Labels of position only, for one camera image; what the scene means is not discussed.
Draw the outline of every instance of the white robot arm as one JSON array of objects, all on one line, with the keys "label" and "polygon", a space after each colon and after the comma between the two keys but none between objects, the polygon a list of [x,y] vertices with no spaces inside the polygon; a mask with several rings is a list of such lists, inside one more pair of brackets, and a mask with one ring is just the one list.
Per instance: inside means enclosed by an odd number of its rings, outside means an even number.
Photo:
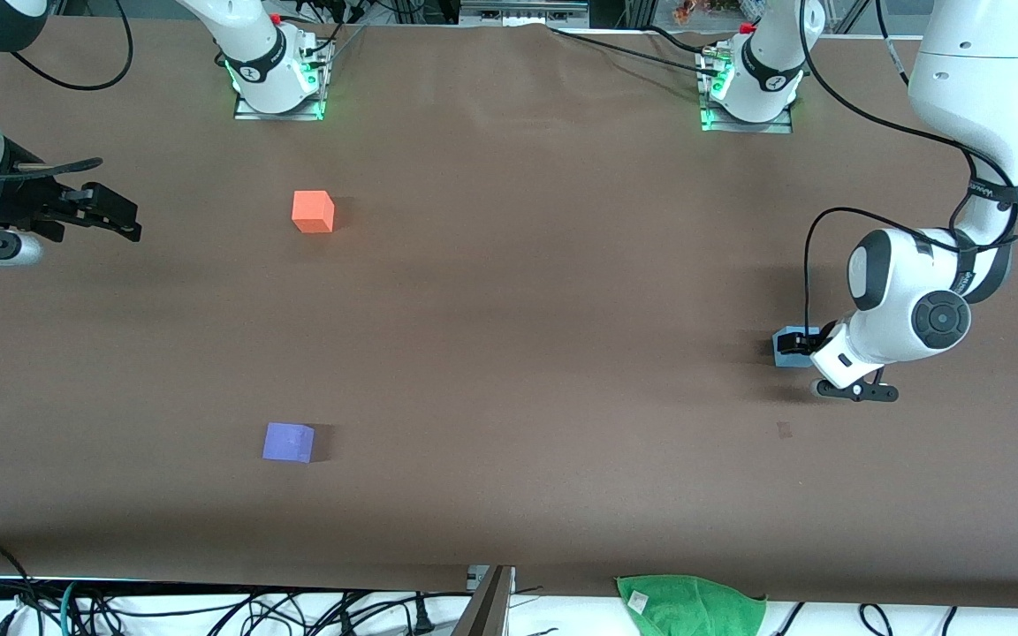
[{"label": "white robot arm", "polygon": [[210,30],[239,96],[253,110],[283,113],[320,88],[320,49],[310,32],[275,23],[262,0],[177,0]]},{"label": "white robot arm", "polygon": [[1018,213],[1018,1],[938,0],[909,83],[925,124],[974,160],[961,222],[875,230],[855,246],[847,282],[856,309],[825,330],[811,361],[838,390],[884,365],[928,358],[968,332],[970,305],[1008,276]]},{"label": "white robot arm", "polygon": [[828,14],[819,0],[773,0],[753,33],[739,33],[728,41],[733,73],[711,97],[742,121],[772,121],[795,100],[803,79],[800,47],[800,6],[807,48],[824,33]]}]

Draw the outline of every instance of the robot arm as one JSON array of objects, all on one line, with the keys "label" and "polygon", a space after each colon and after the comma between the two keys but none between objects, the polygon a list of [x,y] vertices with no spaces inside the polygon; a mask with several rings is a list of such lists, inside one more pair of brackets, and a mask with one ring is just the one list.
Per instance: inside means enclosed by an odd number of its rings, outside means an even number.
[{"label": "robot arm", "polygon": [[[178,0],[207,25],[226,56],[234,88],[256,111],[294,109],[319,90],[316,36],[289,23],[275,23],[260,0]],[[20,51],[45,24],[46,0],[0,0],[0,51]],[[41,166],[0,132],[0,266],[34,265],[42,245],[54,242],[64,224],[98,226],[138,241],[137,208],[128,198],[91,182],[73,190],[53,176],[17,178],[17,170]]]},{"label": "robot arm", "polygon": [[807,48],[814,47],[828,17],[819,0],[769,1],[755,32],[728,41],[733,72],[711,97],[731,116],[752,124],[772,121],[795,100],[796,85],[803,79],[801,5]]},{"label": "robot arm", "polygon": [[262,0],[177,0],[210,30],[226,56],[234,89],[253,110],[283,113],[320,88],[317,37],[274,23]]},{"label": "robot arm", "polygon": [[951,230],[875,230],[855,246],[847,284],[856,309],[821,339],[811,361],[833,386],[883,365],[951,349],[972,323],[970,305],[1008,275],[1018,213],[1018,3],[939,0],[910,75],[909,102],[925,124],[997,168],[976,170]]}]

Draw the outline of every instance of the white label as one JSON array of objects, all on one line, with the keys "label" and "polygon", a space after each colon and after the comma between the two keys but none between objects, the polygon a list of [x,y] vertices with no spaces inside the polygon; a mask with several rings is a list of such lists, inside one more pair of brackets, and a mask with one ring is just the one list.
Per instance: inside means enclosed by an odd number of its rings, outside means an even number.
[{"label": "white label", "polygon": [[626,606],[631,608],[639,616],[646,609],[647,596],[643,592],[631,592],[631,599],[626,601]]}]

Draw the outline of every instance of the brown table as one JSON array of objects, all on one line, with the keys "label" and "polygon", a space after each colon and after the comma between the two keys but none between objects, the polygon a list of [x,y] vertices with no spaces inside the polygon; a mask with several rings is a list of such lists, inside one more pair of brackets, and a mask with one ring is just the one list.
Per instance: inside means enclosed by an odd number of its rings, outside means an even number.
[{"label": "brown table", "polygon": [[[105,158],[64,181],[145,227],[69,229],[0,270],[0,542],[32,571],[457,588],[509,563],[549,592],[675,572],[1018,604],[1018,251],[961,346],[889,367],[897,404],[819,401],[769,357],[802,315],[812,217],[945,223],[954,151],[811,80],[792,136],[702,132],[689,73],[541,27],[369,28],[327,120],[235,122],[201,24],[133,28],[100,93],[0,56],[3,129]],[[880,42],[816,51],[857,104],[918,123]],[[56,19],[29,53],[98,80],[124,41]],[[334,234],[294,229],[296,189],[332,193]],[[873,227],[821,228],[817,322],[851,306]],[[271,421],[318,424],[326,460],[262,460]]]}]

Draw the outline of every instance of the black strap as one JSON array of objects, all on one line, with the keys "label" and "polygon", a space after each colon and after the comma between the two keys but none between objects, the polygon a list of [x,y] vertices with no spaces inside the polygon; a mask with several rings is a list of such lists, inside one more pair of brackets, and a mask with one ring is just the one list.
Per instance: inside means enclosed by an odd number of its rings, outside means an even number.
[{"label": "black strap", "polygon": [[262,83],[266,80],[266,75],[276,65],[282,63],[286,50],[285,33],[280,28],[274,28],[274,31],[278,33],[278,41],[265,56],[249,61],[235,60],[234,57],[226,56],[226,63],[234,69],[234,75],[241,77],[243,81],[249,81],[249,83]]},{"label": "black strap", "polygon": [[753,56],[751,37],[744,41],[744,47],[740,48],[740,61],[743,62],[748,75],[756,77],[756,83],[760,84],[760,90],[765,93],[776,93],[784,89],[788,81],[792,81],[795,76],[800,74],[800,67],[803,65],[800,64],[795,68],[783,71],[767,67],[760,63],[760,60],[756,59],[756,56]]},{"label": "black strap", "polygon": [[953,279],[953,285],[949,286],[957,295],[965,295],[965,290],[976,278],[976,242],[968,237],[968,234],[961,230],[953,230],[953,237],[957,238],[957,275]]},{"label": "black strap", "polygon": [[968,180],[968,192],[1002,205],[1018,205],[1018,185],[994,184],[984,178],[972,177]]}]

